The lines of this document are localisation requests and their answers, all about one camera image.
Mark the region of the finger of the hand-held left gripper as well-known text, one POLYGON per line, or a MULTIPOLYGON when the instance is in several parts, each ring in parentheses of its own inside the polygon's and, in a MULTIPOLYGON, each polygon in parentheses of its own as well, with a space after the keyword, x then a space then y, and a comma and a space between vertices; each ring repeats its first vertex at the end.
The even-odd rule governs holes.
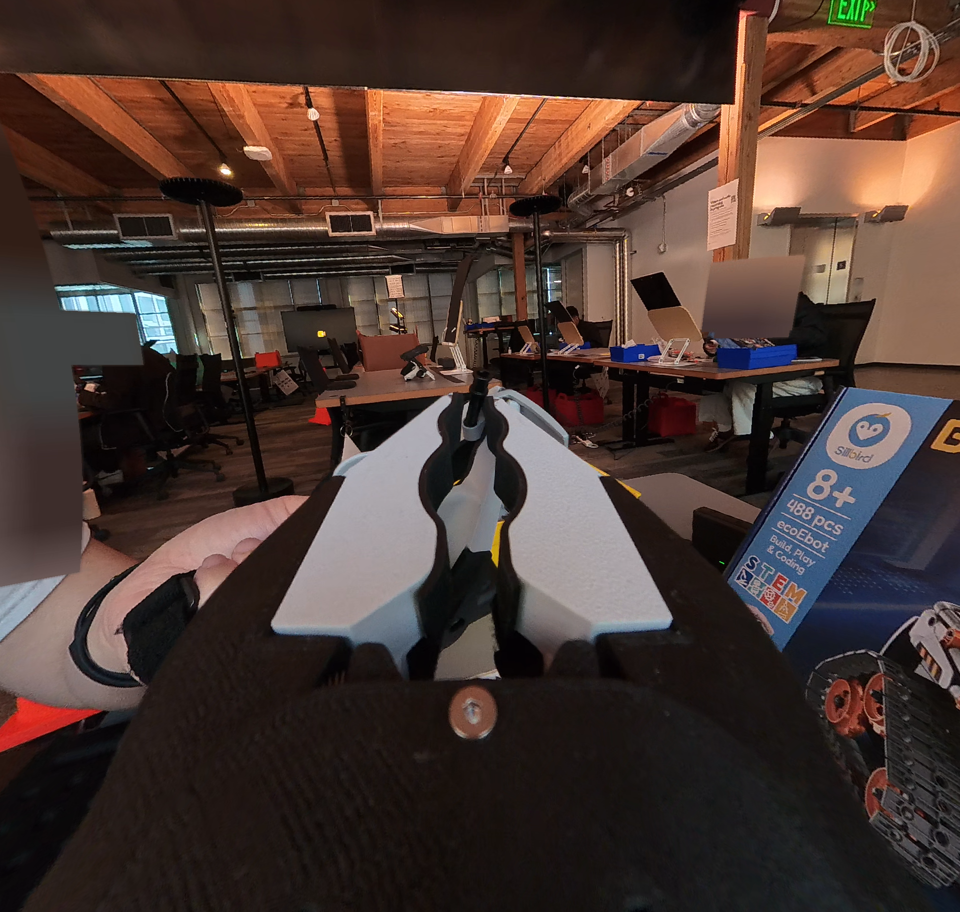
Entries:
POLYGON ((478 448, 466 478, 440 504, 438 515, 446 529, 450 564, 465 549, 491 551, 502 511, 495 475, 494 455, 489 448, 478 448))

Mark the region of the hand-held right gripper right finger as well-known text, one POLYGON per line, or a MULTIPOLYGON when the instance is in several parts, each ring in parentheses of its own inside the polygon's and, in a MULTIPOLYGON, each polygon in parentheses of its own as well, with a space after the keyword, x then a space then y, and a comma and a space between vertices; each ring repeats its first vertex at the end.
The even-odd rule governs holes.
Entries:
POLYGON ((492 604, 502 678, 535 677, 567 642, 668 629, 665 599, 630 535, 637 506, 506 395, 484 405, 506 518, 492 604))

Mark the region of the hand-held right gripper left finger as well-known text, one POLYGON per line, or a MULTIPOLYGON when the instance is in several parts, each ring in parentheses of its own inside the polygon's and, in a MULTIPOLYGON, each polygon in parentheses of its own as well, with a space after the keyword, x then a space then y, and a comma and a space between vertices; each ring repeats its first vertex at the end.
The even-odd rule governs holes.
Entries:
POLYGON ((286 635, 379 643, 431 677, 458 609, 449 570, 471 543, 471 488, 453 486, 466 396, 451 394, 337 470, 311 546, 271 620, 286 635))

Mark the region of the small black pin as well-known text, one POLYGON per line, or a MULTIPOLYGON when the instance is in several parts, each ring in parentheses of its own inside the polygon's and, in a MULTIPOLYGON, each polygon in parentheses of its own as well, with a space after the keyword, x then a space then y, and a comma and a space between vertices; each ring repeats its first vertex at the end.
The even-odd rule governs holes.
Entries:
POLYGON ((462 416, 462 441, 479 441, 485 427, 484 403, 489 390, 490 373, 481 370, 474 373, 462 416))

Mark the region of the long wooden office desk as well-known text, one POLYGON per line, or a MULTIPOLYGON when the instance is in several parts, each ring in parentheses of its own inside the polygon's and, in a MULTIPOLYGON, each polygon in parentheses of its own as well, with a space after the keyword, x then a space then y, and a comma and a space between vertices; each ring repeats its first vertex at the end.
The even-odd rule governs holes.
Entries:
POLYGON ((742 380, 756 386, 744 489, 747 495, 758 494, 767 489, 769 439, 774 420, 774 385, 792 378, 823 376, 839 366, 839 361, 834 358, 801 360, 753 370, 722 369, 713 362, 679 366, 647 360, 617 363, 610 362, 607 356, 599 355, 598 351, 587 351, 582 356, 550 354, 547 361, 560 366, 609 367, 610 376, 621 382, 621 436, 618 440, 601 443, 601 446, 615 457, 626 454, 629 450, 672 442, 669 437, 655 436, 650 432, 648 397, 651 389, 668 389, 672 385, 683 383, 690 393, 711 392, 718 391, 722 383, 731 380, 742 380))

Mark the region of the person's left hand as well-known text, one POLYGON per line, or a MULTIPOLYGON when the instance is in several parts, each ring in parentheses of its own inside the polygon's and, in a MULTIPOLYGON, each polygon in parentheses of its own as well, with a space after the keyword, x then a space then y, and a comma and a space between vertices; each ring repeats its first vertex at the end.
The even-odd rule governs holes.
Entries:
POLYGON ((154 552, 103 600, 87 636, 93 660, 150 683, 199 607, 306 497, 234 508, 196 523, 154 552))

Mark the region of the black device with green light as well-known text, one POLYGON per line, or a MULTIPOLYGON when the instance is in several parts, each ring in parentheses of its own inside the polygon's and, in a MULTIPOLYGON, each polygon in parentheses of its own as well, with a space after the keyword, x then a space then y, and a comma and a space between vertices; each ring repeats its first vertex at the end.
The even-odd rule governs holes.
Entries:
POLYGON ((703 558, 723 572, 738 556, 738 548, 753 524, 729 514, 700 507, 693 510, 691 544, 703 558))

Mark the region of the red storage bin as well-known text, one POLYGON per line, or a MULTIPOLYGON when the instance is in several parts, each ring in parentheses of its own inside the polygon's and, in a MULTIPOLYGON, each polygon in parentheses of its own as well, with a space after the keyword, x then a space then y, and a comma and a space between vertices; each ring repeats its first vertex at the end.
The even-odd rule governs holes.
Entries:
POLYGON ((691 399, 659 393, 648 404, 647 429, 655 437, 691 435, 698 429, 698 404, 691 399))
POLYGON ((605 419, 605 402, 594 389, 576 393, 550 391, 555 418, 563 426, 600 426, 605 419))

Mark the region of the curved board with black top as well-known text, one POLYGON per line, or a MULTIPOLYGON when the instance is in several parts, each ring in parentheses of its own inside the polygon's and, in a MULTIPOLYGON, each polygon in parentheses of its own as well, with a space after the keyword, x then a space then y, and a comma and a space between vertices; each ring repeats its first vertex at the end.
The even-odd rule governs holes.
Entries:
POLYGON ((690 312, 681 305, 664 272, 632 279, 630 285, 646 308, 660 342, 660 364, 680 366, 707 360, 701 330, 690 312))

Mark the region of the black pole stand with disc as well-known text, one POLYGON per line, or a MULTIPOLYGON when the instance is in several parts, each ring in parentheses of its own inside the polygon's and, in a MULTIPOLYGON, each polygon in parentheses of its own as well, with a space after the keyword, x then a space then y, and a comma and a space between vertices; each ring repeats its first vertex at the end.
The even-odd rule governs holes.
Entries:
POLYGON ((213 276, 216 282, 225 321, 234 372, 246 422, 247 439, 254 466, 256 484, 239 487, 233 492, 237 507, 249 506, 272 498, 292 496, 294 483, 288 477, 269 477, 263 464, 254 405, 248 388, 242 351, 234 318, 234 309, 224 275, 219 241, 215 230, 214 209, 234 207, 243 201, 242 190, 230 183, 195 177, 165 178, 159 183, 162 195, 174 201, 197 206, 206 234, 213 276))
POLYGON ((510 214, 518 218, 532 218, 533 240, 534 240, 534 270, 535 270, 535 288, 537 298, 537 323, 538 323, 538 350, 541 365, 541 398, 542 407, 552 415, 549 399, 549 375, 547 363, 547 325, 546 325, 546 295, 545 295, 545 277, 542 261, 542 232, 541 216, 544 213, 550 213, 558 210, 562 205, 562 200, 555 194, 541 193, 532 196, 526 196, 516 199, 510 205, 510 214))

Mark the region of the large blue plastic bin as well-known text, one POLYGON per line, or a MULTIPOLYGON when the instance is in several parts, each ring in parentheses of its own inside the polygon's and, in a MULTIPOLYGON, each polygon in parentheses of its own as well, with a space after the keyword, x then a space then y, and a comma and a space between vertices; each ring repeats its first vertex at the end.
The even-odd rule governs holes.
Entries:
POLYGON ((798 357, 795 344, 774 346, 738 346, 718 348, 715 361, 719 369, 772 369, 790 365, 798 357))

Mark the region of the blue robot kit box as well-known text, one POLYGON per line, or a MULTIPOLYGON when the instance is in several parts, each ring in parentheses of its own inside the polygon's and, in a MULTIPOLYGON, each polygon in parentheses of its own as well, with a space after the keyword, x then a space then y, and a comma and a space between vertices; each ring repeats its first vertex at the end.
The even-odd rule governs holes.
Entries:
POLYGON ((958 910, 958 453, 957 401, 847 389, 726 568, 938 910, 958 910))

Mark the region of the black wristband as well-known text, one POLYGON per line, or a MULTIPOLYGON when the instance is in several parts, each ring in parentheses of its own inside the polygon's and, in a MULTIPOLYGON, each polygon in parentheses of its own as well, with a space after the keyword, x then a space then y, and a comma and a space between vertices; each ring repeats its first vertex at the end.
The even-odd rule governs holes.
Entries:
POLYGON ((90 655, 88 635, 93 619, 107 597, 122 580, 127 578, 138 566, 133 566, 117 574, 108 583, 94 594, 78 614, 75 624, 73 641, 68 646, 68 653, 78 671, 92 682, 114 689, 135 689, 142 684, 128 672, 106 669, 98 665, 90 655))

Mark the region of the black office chair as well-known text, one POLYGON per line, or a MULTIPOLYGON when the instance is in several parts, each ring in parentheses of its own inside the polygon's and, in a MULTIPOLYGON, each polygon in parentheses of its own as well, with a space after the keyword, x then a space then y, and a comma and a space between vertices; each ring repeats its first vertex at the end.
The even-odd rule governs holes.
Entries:
POLYGON ((792 420, 821 415, 844 387, 856 387, 855 363, 857 352, 868 328, 877 300, 841 304, 807 304, 819 311, 826 330, 825 358, 836 358, 839 365, 825 370, 822 376, 822 389, 815 395, 795 398, 774 395, 773 416, 780 424, 772 430, 780 449, 790 442, 803 444, 810 433, 790 425, 792 420))

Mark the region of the person's white shirt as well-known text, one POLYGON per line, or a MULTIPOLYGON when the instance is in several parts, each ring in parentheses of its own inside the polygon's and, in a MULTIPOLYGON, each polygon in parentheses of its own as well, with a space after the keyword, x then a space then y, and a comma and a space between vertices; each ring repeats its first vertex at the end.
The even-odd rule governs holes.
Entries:
POLYGON ((54 575, 1 587, 1 640, 42 604, 67 575, 54 575))

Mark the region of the white paper notice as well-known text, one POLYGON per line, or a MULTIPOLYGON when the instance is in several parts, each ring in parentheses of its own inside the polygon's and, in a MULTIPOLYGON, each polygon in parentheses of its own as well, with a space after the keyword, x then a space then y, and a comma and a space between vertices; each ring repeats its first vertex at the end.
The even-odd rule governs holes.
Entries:
POLYGON ((738 240, 739 179, 716 186, 707 196, 706 247, 716 251, 738 240))

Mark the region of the orange object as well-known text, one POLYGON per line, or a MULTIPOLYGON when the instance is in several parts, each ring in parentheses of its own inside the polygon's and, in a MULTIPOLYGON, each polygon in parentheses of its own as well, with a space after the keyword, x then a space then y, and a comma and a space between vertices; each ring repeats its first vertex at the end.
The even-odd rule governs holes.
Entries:
POLYGON ((51 707, 18 697, 12 716, 1 727, 1 753, 100 713, 98 710, 51 707))

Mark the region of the black wall monitor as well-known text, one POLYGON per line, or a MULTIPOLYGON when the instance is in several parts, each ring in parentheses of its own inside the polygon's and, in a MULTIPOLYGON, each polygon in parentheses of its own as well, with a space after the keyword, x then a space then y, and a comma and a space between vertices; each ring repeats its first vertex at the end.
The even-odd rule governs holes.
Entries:
POLYGON ((283 310, 280 314, 287 351, 311 349, 329 353, 330 337, 340 347, 356 341, 356 318, 354 308, 325 310, 283 310))

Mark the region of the silver air duct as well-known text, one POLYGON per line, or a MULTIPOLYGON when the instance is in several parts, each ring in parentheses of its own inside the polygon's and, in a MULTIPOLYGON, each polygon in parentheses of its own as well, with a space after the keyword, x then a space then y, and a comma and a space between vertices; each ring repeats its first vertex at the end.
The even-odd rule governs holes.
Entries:
POLYGON ((680 104, 645 124, 591 170, 585 184, 570 194, 566 204, 579 210, 596 196, 615 193, 712 123, 721 109, 720 104, 680 104))

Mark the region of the wooden support post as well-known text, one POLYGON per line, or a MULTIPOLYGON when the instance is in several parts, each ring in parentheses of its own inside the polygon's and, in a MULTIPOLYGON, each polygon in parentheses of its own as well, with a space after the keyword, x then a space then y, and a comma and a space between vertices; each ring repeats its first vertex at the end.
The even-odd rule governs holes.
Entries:
POLYGON ((750 254, 767 28, 767 18, 740 11, 734 102, 722 109, 718 147, 718 185, 738 180, 736 242, 713 250, 714 262, 750 254))

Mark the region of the black overhead frame bar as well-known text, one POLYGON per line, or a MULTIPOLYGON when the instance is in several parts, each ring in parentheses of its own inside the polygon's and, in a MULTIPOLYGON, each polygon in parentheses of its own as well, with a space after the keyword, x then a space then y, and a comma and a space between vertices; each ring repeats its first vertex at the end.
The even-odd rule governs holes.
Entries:
POLYGON ((726 0, 2 0, 2 70, 728 103, 726 0))

